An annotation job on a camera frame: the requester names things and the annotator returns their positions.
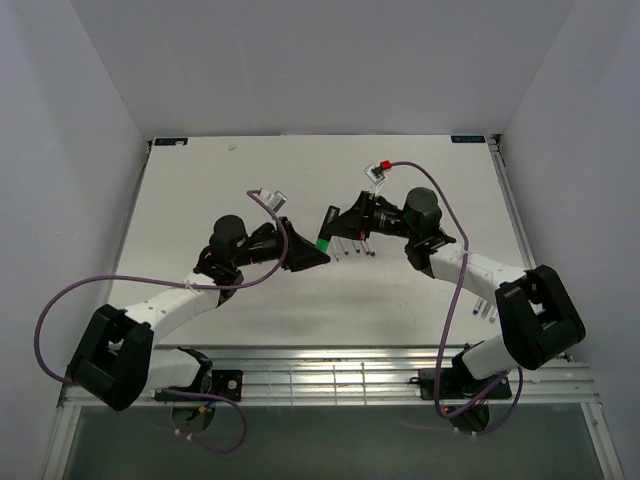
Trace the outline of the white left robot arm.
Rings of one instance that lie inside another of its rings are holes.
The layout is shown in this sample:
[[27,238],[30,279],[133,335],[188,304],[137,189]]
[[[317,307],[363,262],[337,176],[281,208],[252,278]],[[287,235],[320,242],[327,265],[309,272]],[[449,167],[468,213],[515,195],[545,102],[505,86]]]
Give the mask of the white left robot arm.
[[247,233],[236,215],[218,219],[184,288],[169,288],[138,304],[99,307],[67,367],[67,377],[115,411],[157,391],[173,400],[183,392],[201,399],[213,391],[213,364],[186,347],[158,351],[156,345],[196,317],[231,299],[244,281],[242,267],[278,260],[299,272],[329,263],[328,244],[310,242],[287,218]]

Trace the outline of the blue capped white pen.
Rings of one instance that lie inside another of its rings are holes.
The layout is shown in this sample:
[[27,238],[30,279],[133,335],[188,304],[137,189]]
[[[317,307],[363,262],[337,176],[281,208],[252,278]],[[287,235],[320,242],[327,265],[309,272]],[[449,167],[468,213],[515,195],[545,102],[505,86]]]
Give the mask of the blue capped white pen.
[[336,262],[340,262],[340,252],[339,249],[335,246],[335,243],[331,243],[331,247],[332,247],[332,251],[333,251],[333,256],[336,260]]

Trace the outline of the green black highlighter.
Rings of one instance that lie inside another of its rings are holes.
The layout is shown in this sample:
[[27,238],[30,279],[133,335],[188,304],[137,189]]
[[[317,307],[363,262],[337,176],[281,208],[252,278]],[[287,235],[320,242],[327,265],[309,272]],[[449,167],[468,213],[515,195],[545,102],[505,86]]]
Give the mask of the green black highlighter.
[[315,244],[316,248],[323,253],[326,253],[329,250],[331,238],[333,236],[331,233],[331,223],[339,216],[339,214],[340,209],[333,205],[330,205],[326,211]]

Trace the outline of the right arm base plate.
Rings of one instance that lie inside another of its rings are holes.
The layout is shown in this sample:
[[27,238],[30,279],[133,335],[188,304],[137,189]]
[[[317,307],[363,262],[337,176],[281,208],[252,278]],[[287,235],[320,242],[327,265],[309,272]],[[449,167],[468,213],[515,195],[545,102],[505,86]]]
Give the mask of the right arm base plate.
[[[435,374],[435,368],[424,368],[409,379],[410,385],[415,385],[419,388],[420,397],[423,400],[435,399]],[[484,380],[461,380],[456,376],[452,368],[444,368],[441,370],[440,375],[439,398],[441,400],[471,400],[498,378],[498,375],[493,375]],[[489,400],[507,400],[511,396],[512,391],[507,379],[502,379],[499,384],[485,395]]]

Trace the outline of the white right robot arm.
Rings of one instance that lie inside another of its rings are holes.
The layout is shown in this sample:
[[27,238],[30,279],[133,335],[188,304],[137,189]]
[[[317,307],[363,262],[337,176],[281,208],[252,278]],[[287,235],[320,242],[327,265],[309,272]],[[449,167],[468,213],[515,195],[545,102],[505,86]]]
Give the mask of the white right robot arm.
[[328,208],[317,241],[366,240],[373,233],[403,238],[411,266],[462,289],[496,309],[501,332],[456,355],[445,377],[464,397],[474,397],[488,378],[517,367],[536,370],[586,336],[586,328],[558,273],[540,265],[525,270],[469,252],[447,235],[436,194],[409,191],[403,207],[371,192],[342,211]]

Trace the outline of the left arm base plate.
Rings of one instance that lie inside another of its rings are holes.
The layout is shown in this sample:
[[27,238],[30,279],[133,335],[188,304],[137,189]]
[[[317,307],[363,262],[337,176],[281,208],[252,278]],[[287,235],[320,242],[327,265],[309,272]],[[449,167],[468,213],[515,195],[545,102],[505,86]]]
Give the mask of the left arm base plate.
[[242,398],[244,372],[237,369],[213,369],[198,373],[186,387],[171,386],[170,390],[184,393],[213,394],[238,402]]

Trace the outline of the red capped white pen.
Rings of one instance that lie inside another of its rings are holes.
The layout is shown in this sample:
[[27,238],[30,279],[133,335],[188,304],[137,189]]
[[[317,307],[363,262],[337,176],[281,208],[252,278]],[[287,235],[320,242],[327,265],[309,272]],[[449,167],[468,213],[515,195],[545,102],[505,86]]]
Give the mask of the red capped white pen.
[[343,251],[344,255],[345,255],[345,256],[348,256],[350,252],[349,252],[349,250],[347,249],[347,247],[345,246],[345,244],[343,243],[343,240],[342,240],[342,239],[340,239],[340,238],[338,238],[337,240],[338,240],[338,243],[339,243],[340,248],[341,248],[341,250]]

